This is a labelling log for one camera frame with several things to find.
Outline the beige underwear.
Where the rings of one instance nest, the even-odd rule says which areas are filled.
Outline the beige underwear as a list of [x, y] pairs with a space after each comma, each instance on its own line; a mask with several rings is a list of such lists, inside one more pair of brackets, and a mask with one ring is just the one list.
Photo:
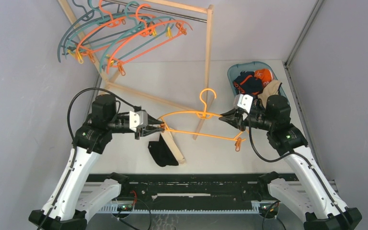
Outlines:
[[272, 95], [279, 95], [282, 82], [278, 80], [272, 80], [268, 83], [261, 94], [258, 95], [258, 99], [262, 101], [262, 106], [266, 108], [267, 100]]

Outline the black white-banded underwear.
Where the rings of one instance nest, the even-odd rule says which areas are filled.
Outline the black white-banded underwear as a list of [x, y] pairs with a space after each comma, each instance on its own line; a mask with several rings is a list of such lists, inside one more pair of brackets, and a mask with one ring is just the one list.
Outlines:
[[186, 159], [178, 148], [170, 132], [163, 132], [156, 141], [149, 141], [148, 150], [155, 163], [160, 167], [179, 166]]

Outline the teal hanger with clips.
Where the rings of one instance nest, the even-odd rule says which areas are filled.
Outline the teal hanger with clips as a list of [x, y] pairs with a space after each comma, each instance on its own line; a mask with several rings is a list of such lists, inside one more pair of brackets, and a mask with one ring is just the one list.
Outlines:
[[[125, 75], [124, 65], [152, 50], [155, 48], [175, 39], [177, 36], [186, 33], [186, 28], [183, 24], [177, 21], [171, 16], [156, 16], [152, 14], [143, 13], [141, 10], [143, 8], [149, 8], [149, 4], [140, 4], [135, 11], [130, 11], [128, 8], [134, 4], [135, 1], [131, 1], [126, 5], [126, 10], [121, 17], [113, 18], [112, 23], [122, 23], [123, 21], [132, 21], [134, 23], [133, 27], [128, 29], [119, 35], [116, 39], [112, 40], [110, 44], [106, 46], [105, 51], [100, 60], [100, 66], [102, 71], [109, 73], [111, 69], [116, 68], [122, 75]], [[153, 47], [130, 57], [137, 50], [146, 46], [147, 44], [153, 42], [161, 35], [166, 35], [167, 39], [161, 43], [154, 45]], [[135, 40], [136, 38], [149, 38], [144, 41], [141, 45], [127, 53], [121, 55], [120, 51], [125, 49], [125, 46]]]

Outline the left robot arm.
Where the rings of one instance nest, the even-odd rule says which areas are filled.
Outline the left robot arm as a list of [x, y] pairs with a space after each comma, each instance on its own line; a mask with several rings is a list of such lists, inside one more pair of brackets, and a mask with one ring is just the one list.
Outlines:
[[92, 167], [114, 133], [132, 133], [135, 139], [140, 139], [164, 130], [164, 123], [140, 106], [133, 105], [131, 111], [121, 112], [124, 102], [115, 93], [101, 89], [82, 126], [71, 132], [72, 148], [58, 184], [44, 206], [29, 216], [29, 221], [39, 230], [84, 230], [91, 218], [111, 200], [136, 201], [130, 194], [128, 177], [115, 172], [98, 189], [80, 199]]

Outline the navy orange-trimmed underwear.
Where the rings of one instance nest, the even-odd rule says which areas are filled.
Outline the navy orange-trimmed underwear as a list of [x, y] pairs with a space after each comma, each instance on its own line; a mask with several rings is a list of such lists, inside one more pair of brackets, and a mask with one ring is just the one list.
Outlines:
[[255, 77], [254, 71], [242, 71], [240, 75], [232, 81], [236, 94], [259, 95], [263, 92], [263, 82]]

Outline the orange hanger with clips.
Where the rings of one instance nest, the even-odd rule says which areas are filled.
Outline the orange hanger with clips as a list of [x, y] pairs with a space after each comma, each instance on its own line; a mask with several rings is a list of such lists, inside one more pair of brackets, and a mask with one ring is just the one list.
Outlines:
[[[147, 9], [151, 9], [151, 6], [149, 8], [143, 8], [141, 11], [143, 13], [146, 14], [151, 14], [147, 11]], [[181, 22], [183, 24], [183, 26], [186, 28], [186, 33], [180, 36], [184, 36], [187, 35], [188, 32], [192, 31], [192, 26], [185, 20], [182, 20], [181, 18], [178, 18], [176, 16], [172, 16], [172, 15], [167, 15], [166, 13], [162, 13], [161, 15], [156, 15], [156, 16], [171, 16], [173, 18], [175, 18], [177, 21]], [[148, 40], [149, 38], [136, 38], [135, 40], [129, 42], [126, 46], [125, 49], [120, 51], [119, 54], [123, 55], [125, 53], [127, 53], [128, 51], [133, 50], [133, 48], [138, 47], [139, 45], [141, 45], [142, 43], [144, 43], [144, 41]], [[153, 42], [147, 44], [146, 46], [142, 47], [141, 49], [137, 50], [134, 54], [132, 54], [130, 57], [134, 57], [135, 55], [142, 53], [143, 51], [153, 47], [154, 45], [157, 45], [159, 43], [161, 43], [162, 41], [165, 41], [167, 39], [166, 35], [161, 35], [159, 38], [157, 38], [156, 40], [154, 40]]]

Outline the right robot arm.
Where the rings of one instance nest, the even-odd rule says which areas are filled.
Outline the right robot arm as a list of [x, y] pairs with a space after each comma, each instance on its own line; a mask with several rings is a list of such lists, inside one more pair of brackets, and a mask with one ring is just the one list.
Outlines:
[[356, 207], [349, 207], [332, 188], [314, 159], [302, 132], [291, 123], [291, 107], [282, 95], [263, 103], [247, 94], [235, 97], [233, 108], [220, 120], [241, 131], [266, 131], [269, 144], [301, 183], [305, 195], [291, 188], [276, 172], [263, 175], [257, 186], [263, 199], [275, 198], [291, 210], [306, 230], [353, 230], [362, 220]]

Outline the yellow hanger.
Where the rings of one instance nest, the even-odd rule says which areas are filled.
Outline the yellow hanger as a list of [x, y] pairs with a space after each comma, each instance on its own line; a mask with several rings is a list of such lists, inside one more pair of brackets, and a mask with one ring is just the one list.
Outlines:
[[244, 131], [240, 131], [236, 136], [234, 137], [225, 137], [225, 136], [219, 136], [219, 135], [213, 135], [213, 134], [206, 134], [201, 133], [201, 128], [196, 128], [196, 131], [186, 131], [186, 130], [179, 130], [179, 129], [172, 129], [170, 128], [170, 125], [166, 122], [166, 118], [173, 116], [173, 115], [194, 115], [197, 117], [197, 119], [201, 122], [201, 124], [204, 124], [206, 120], [210, 120], [212, 118], [221, 118], [222, 115], [212, 113], [208, 111], [208, 104], [206, 99], [203, 98], [203, 94], [205, 92], [211, 92], [213, 94], [213, 99], [217, 98], [217, 93], [212, 88], [204, 88], [200, 94], [199, 94], [199, 100], [203, 104], [202, 110], [183, 110], [183, 111], [175, 111], [166, 113], [164, 115], [161, 115], [158, 119], [162, 121], [162, 124], [160, 125], [161, 128], [164, 129], [164, 131], [167, 132], [173, 132], [173, 133], [180, 133], [180, 134], [189, 134], [193, 137], [195, 136], [202, 136], [202, 137], [209, 137], [209, 138], [215, 138], [215, 139], [221, 139], [221, 140], [227, 140], [232, 141], [235, 146], [235, 151], [240, 152], [242, 143], [246, 140], [245, 138], [242, 138], [241, 135], [244, 133]]

